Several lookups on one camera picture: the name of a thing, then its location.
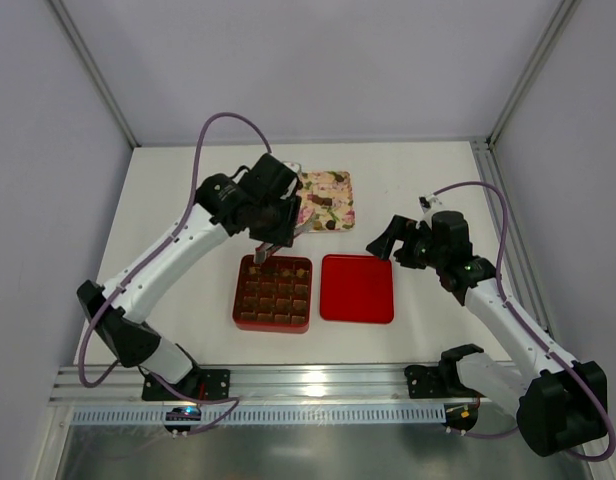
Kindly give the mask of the metal tongs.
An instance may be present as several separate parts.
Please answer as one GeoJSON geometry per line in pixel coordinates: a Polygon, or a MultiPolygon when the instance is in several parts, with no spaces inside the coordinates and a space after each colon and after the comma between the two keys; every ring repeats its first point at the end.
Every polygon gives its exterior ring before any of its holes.
{"type": "MultiPolygon", "coordinates": [[[[317,212],[315,209],[312,209],[307,219],[303,223],[295,227],[290,245],[293,245],[293,242],[300,235],[310,232],[316,219],[317,219],[317,212]]],[[[277,245],[277,244],[272,244],[272,243],[262,243],[254,251],[254,256],[253,256],[254,264],[255,265],[263,264],[264,262],[267,261],[268,258],[270,258],[272,255],[277,253],[282,248],[283,248],[282,245],[277,245]]]]}

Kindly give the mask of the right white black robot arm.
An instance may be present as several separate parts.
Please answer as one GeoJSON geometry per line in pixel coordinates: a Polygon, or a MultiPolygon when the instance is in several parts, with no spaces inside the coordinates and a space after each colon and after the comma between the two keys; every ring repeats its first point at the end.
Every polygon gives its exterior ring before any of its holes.
{"type": "Polygon", "coordinates": [[[506,295],[495,266],[474,254],[461,213],[438,211],[422,221],[394,216],[366,250],[406,268],[433,269],[441,286],[488,328],[517,367],[502,368],[475,346],[447,351],[442,358],[452,388],[473,390],[498,404],[539,456],[575,451],[602,438],[606,450],[587,461],[615,453],[604,371],[594,361],[579,362],[506,295]]]}

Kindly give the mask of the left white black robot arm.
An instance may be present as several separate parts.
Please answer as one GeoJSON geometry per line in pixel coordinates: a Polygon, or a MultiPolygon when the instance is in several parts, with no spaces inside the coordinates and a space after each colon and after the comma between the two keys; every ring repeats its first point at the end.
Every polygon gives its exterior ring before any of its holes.
{"type": "Polygon", "coordinates": [[[301,167],[265,153],[251,167],[214,174],[193,188],[182,217],[115,277],[77,290],[88,327],[118,364],[189,396],[196,362],[147,319],[167,291],[203,256],[242,232],[266,251],[294,243],[301,209],[301,167]]]}

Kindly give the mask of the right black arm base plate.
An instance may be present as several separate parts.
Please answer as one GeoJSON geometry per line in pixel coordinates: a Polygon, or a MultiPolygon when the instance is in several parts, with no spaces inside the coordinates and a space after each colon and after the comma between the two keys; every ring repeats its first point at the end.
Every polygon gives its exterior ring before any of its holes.
{"type": "Polygon", "coordinates": [[[404,376],[410,399],[474,398],[478,393],[464,386],[455,367],[409,365],[404,376]]]}

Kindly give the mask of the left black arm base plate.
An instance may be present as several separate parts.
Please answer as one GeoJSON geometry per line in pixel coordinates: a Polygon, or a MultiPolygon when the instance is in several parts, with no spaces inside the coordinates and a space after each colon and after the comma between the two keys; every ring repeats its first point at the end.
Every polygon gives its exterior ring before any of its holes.
{"type": "Polygon", "coordinates": [[[194,367],[181,381],[168,384],[153,373],[141,370],[144,377],[141,399],[157,401],[218,402],[229,397],[229,369],[194,367]]]}

